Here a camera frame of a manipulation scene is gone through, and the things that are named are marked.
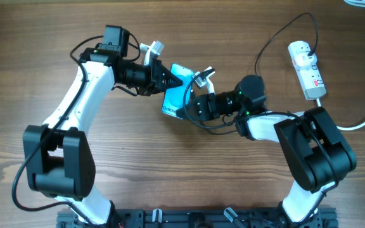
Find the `smartphone with teal screen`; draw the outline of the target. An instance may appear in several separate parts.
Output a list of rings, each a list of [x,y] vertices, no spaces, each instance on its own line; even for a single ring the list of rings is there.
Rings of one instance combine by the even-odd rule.
[[[176,111],[183,107],[183,95],[188,83],[193,78],[194,71],[185,66],[173,63],[170,72],[182,80],[182,86],[166,90],[163,99],[162,112],[182,120],[181,117],[177,116]]]

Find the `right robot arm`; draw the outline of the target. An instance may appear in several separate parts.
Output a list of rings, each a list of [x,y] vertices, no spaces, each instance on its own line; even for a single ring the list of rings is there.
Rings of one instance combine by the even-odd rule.
[[[176,115],[208,129],[205,121],[222,115],[235,114],[233,121],[238,134],[252,141],[279,143],[294,178],[288,196],[280,203],[286,224],[300,227],[312,221],[327,193],[335,189],[357,166],[357,159],[328,112],[316,107],[298,113],[268,110],[265,106],[264,81],[257,75],[247,75],[229,92],[209,90],[190,99],[196,80],[205,80],[212,70],[184,79],[174,89],[171,100],[176,103]]]

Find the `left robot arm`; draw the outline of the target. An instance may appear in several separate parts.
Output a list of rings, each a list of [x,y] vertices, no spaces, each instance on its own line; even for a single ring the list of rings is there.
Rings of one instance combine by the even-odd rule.
[[[182,85],[162,65],[163,44],[134,43],[138,58],[127,56],[132,34],[108,25],[97,45],[75,58],[77,75],[55,111],[41,125],[23,133],[25,159],[19,173],[29,188],[68,206],[84,227],[123,227],[112,201],[95,187],[96,166],[87,141],[90,126],[105,96],[119,88],[151,96]]]

